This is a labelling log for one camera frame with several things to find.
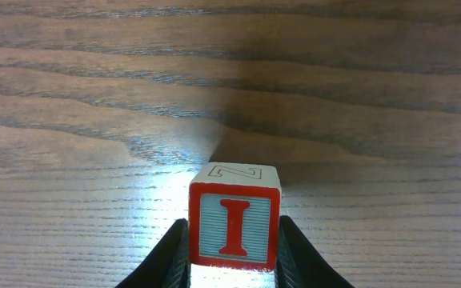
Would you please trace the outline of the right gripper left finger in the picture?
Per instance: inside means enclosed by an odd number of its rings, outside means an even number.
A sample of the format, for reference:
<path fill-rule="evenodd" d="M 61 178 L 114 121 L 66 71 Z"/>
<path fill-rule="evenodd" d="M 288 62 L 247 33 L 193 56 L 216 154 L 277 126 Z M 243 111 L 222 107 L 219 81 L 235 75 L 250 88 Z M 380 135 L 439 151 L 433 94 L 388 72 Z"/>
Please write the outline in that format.
<path fill-rule="evenodd" d="M 188 221 L 177 219 L 140 265 L 115 288 L 189 288 Z"/>

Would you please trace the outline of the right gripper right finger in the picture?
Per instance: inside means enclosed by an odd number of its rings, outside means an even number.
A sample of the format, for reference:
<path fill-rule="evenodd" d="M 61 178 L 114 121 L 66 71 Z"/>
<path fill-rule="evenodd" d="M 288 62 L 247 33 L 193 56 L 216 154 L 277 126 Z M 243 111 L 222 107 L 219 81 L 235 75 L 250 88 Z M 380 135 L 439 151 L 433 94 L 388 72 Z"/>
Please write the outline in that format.
<path fill-rule="evenodd" d="M 354 288 L 336 272 L 286 215 L 279 218 L 276 288 Z"/>

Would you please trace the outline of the red letter I block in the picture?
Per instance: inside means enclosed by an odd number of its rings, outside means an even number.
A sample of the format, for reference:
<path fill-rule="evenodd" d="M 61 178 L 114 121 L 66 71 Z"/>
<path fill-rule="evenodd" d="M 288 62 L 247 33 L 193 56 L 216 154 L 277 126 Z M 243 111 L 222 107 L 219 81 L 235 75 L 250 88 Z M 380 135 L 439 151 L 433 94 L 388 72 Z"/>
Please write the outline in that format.
<path fill-rule="evenodd" d="M 273 166 L 207 163 L 189 185 L 190 262 L 272 271 L 281 197 Z"/>

